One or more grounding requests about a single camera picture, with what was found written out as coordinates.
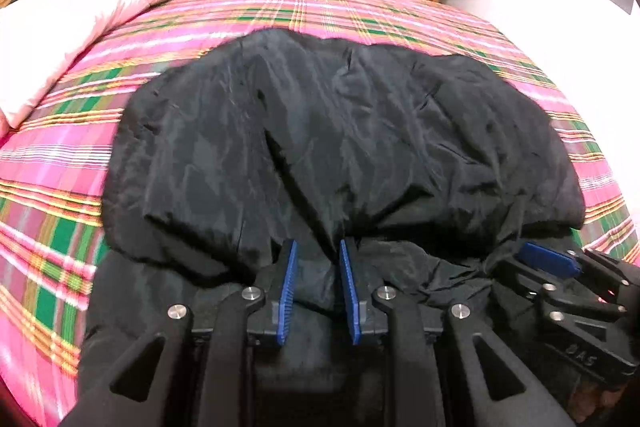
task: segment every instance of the white wall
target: white wall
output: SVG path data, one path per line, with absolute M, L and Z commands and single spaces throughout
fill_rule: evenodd
M 609 0 L 442 0 L 493 23 L 555 82 L 590 127 L 640 217 L 640 9 Z

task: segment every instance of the white comforter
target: white comforter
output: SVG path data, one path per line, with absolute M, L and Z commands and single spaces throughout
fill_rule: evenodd
M 0 9 L 0 137 L 29 116 L 89 44 L 162 1 L 17 0 Z

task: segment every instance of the metal screw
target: metal screw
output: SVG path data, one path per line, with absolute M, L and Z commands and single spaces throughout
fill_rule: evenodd
M 246 301 L 255 301 L 262 295 L 262 290 L 257 286 L 247 286 L 242 290 L 242 298 Z
M 451 307 L 451 313 L 457 319 L 466 319 L 471 315 L 471 310 L 469 309 L 469 306 L 465 306 L 464 304 L 454 304 Z
M 383 301 L 390 301 L 391 299 L 395 299 L 396 295 L 398 294 L 393 286 L 380 286 L 380 288 L 377 289 L 376 293 L 378 294 L 378 297 L 380 297 Z
M 187 307 L 182 304 L 174 304 L 167 310 L 166 314 L 172 319 L 181 319 L 187 314 Z

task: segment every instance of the black down jacket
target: black down jacket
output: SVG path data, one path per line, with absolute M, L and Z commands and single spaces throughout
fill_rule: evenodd
M 293 237 L 292 326 L 257 362 L 262 402 L 294 425 L 372 425 L 380 366 L 349 346 L 341 238 L 420 302 L 482 306 L 499 259 L 527 238 L 572 248 L 583 219 L 547 115 L 480 62 L 255 32 L 149 81 L 124 111 L 80 392 L 170 305 L 210 326 Z

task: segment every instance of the bed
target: bed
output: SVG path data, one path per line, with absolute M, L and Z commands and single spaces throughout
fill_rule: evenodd
M 102 36 L 0 148 L 0 377 L 22 409 L 54 427 L 76 400 L 84 316 L 107 248 L 100 195 L 130 94 L 166 68 L 259 28 L 464 54 L 539 103 L 580 178 L 583 246 L 640 264 L 620 189 L 562 92 L 499 31 L 418 0 L 169 0 Z

